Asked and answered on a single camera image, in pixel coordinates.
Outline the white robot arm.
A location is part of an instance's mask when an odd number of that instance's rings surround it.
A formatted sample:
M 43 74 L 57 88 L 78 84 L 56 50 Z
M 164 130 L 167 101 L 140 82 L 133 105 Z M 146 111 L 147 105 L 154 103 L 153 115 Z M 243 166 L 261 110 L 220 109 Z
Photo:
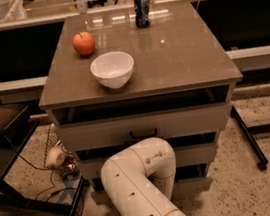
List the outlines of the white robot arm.
M 121 216 L 186 216 L 171 202 L 176 156 L 157 137 L 141 140 L 110 157 L 101 182 Z

